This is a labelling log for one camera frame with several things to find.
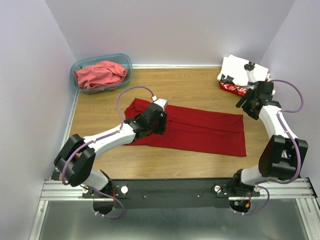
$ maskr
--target blue-green plastic bin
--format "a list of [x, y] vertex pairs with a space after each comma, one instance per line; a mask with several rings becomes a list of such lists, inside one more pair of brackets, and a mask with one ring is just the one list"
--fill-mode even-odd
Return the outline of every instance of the blue-green plastic bin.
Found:
[[[85, 67], [95, 65], [95, 64], [102, 62], [102, 61], [114, 62], [114, 63], [122, 65], [122, 67], [127, 69], [128, 74], [127, 74], [127, 76], [125, 76], [123, 82], [116, 84], [116, 85], [112, 85], [112, 86], [101, 86], [101, 87], [97, 87], [97, 88], [93, 88], [93, 89], [80, 89], [78, 87], [78, 83], [77, 83], [74, 71], [84, 69]], [[105, 56], [98, 56], [98, 57], [93, 57], [93, 58], [88, 58], [88, 59], [77, 61], [75, 64], [73, 64], [71, 71], [70, 71], [70, 80], [72, 82], [73, 87], [77, 91], [85, 93], [85, 94], [98, 94], [98, 93], [112, 91], [112, 90], [115, 90], [118, 88], [125, 88], [126, 86], [129, 85], [132, 76], [133, 76], [133, 68], [132, 68], [132, 63], [131, 63], [130, 57], [128, 57], [127, 55], [122, 54], [122, 53], [105, 55]]]

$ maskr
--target wooden tabletop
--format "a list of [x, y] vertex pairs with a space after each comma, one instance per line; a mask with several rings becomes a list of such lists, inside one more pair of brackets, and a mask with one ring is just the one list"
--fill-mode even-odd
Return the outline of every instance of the wooden tabletop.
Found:
[[[219, 68], [135, 69], [130, 86], [144, 85], [168, 104], [230, 114], [244, 115], [246, 157], [227, 156], [150, 146], [120, 146], [94, 162], [96, 169], [112, 179], [232, 177], [239, 169], [259, 162], [269, 140], [261, 120], [248, 117], [235, 104], [239, 96], [219, 89]], [[123, 89], [98, 94], [80, 94], [70, 134], [95, 135], [120, 124], [116, 99]], [[132, 89], [122, 95], [123, 113], [134, 98], [151, 100], [145, 89]]]

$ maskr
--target pink cloth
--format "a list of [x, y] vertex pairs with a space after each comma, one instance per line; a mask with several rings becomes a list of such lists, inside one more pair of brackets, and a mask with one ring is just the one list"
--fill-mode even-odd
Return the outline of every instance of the pink cloth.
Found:
[[128, 74], [123, 66], [111, 61], [101, 61], [96, 65], [74, 71], [80, 89], [94, 89], [120, 84]]

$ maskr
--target wall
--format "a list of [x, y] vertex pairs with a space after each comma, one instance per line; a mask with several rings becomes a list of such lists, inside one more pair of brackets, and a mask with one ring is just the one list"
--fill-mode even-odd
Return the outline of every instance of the wall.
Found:
[[74, 91], [75, 58], [43, 0], [0, 2], [0, 239], [29, 239]]
[[[290, 128], [309, 144], [301, 176], [310, 177], [320, 194], [320, 112], [319, 56], [320, 1], [297, 0], [265, 53], [262, 65], [269, 67], [273, 79], [294, 83], [304, 96], [304, 108], [295, 114], [285, 114]], [[299, 97], [283, 84], [277, 84], [277, 99], [282, 107], [296, 109]]]
[[77, 60], [126, 53], [134, 64], [259, 63], [294, 0], [46, 0]]

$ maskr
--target white baseboard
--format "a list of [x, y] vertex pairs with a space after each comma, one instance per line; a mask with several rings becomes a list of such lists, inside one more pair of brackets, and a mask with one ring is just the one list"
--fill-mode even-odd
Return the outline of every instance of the white baseboard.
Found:
[[132, 64], [134, 69], [213, 69], [220, 64]]

